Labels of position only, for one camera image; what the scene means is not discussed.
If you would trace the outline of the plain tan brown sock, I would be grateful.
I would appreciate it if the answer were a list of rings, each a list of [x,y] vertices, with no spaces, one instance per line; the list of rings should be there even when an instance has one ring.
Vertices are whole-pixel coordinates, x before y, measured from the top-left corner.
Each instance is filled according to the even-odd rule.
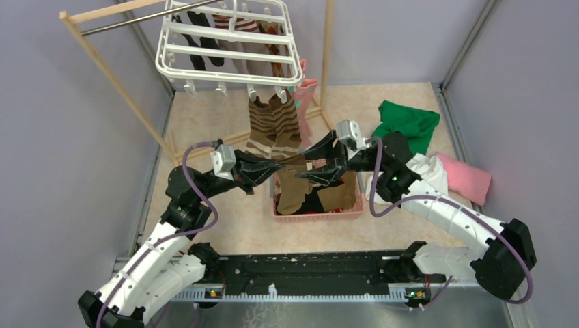
[[[277,211],[281,215],[292,215],[298,211],[309,192],[309,181],[296,174],[307,171],[306,159],[302,154],[284,160],[285,166],[277,172],[280,196]]]

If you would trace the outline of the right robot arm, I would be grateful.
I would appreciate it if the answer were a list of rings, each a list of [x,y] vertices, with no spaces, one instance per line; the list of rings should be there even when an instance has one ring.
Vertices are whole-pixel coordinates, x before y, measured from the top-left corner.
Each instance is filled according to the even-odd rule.
[[[413,157],[400,132],[383,137],[357,137],[331,131],[304,152],[325,166],[298,177],[329,185],[346,172],[372,172],[370,211],[383,217],[396,208],[418,215],[463,243],[439,247],[416,242],[400,263],[402,276],[417,282],[426,274],[475,281],[491,295],[523,304],[534,292],[531,269],[537,257],[528,226],[485,216],[456,202],[407,167]]]

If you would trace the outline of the white plastic clip hanger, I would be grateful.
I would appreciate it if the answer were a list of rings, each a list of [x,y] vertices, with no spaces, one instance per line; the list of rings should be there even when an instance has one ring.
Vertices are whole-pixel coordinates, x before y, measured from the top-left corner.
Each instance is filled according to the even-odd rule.
[[[305,77],[283,1],[166,1],[155,64],[190,96],[206,81],[222,94],[245,84],[250,99],[270,86],[286,100]]]

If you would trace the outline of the brown striped sock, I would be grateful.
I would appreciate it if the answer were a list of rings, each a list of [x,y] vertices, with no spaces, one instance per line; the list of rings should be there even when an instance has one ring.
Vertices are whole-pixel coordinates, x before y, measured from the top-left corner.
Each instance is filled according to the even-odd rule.
[[[269,100],[276,139],[271,150],[273,159],[284,159],[298,153],[301,144],[300,125],[296,104],[291,96],[286,102],[274,95]]]
[[[258,157],[269,158],[275,144],[277,133],[268,103],[263,103],[257,96],[248,105],[250,132],[246,142],[246,152]]]

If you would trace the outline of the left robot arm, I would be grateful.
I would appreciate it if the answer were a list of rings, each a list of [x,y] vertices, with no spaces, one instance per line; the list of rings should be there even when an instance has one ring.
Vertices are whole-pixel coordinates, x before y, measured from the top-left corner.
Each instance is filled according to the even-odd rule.
[[[241,189],[252,195],[284,164],[221,145],[211,154],[212,169],[200,172],[186,163],[171,171],[170,203],[133,257],[96,292],[86,291],[78,305],[88,327],[145,327],[187,286],[211,282],[219,272],[212,248],[171,259],[218,219],[211,197]]]

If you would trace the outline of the pink sock with teal spots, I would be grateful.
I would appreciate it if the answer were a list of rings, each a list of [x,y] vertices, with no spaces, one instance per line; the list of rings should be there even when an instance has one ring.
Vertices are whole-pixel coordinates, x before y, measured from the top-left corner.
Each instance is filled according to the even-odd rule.
[[[300,71],[302,73],[302,78],[305,79],[307,69],[307,61],[305,59],[300,60]]]

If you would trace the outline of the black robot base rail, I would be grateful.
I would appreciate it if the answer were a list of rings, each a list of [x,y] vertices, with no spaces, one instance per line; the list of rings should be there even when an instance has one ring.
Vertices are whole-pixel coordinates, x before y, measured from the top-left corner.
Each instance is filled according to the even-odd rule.
[[[207,243],[189,253],[208,260],[204,278],[174,301],[202,308],[217,303],[399,303],[412,310],[431,303],[457,278],[422,273],[411,251],[347,251],[217,256]]]

